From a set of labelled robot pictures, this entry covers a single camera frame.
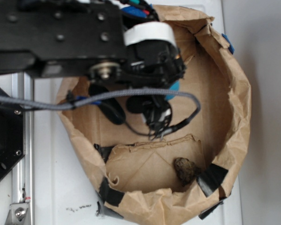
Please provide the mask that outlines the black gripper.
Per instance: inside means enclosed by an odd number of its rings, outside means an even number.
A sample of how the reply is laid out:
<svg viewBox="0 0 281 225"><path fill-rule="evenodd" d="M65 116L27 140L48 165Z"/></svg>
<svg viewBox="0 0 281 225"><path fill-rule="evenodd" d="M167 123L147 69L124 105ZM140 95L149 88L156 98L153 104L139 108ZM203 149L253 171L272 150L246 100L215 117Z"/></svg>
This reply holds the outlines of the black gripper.
<svg viewBox="0 0 281 225"><path fill-rule="evenodd" d="M168 89L184 77L186 66L180 49L167 41L147 40L129 45L127 56L118 84Z"/></svg>

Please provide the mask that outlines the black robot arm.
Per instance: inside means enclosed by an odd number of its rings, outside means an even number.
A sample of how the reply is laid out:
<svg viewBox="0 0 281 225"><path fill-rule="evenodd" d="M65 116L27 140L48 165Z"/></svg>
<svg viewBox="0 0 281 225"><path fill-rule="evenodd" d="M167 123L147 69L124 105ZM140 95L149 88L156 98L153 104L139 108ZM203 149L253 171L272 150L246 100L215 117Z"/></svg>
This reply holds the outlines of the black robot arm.
<svg viewBox="0 0 281 225"><path fill-rule="evenodd" d="M144 0L0 0L0 75L86 77L88 97L62 105L0 95L0 109L61 111L86 104L116 111L108 85L167 89L185 65L172 29Z"/></svg>

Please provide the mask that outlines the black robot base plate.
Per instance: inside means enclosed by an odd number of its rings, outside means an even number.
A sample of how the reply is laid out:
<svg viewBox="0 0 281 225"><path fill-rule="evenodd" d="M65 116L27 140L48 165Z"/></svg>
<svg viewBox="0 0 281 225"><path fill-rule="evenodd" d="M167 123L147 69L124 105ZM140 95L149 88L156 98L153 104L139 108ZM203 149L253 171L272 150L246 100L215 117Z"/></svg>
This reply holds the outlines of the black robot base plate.
<svg viewBox="0 0 281 225"><path fill-rule="evenodd" d="M23 117L19 105L0 102L0 182L23 158Z"/></svg>

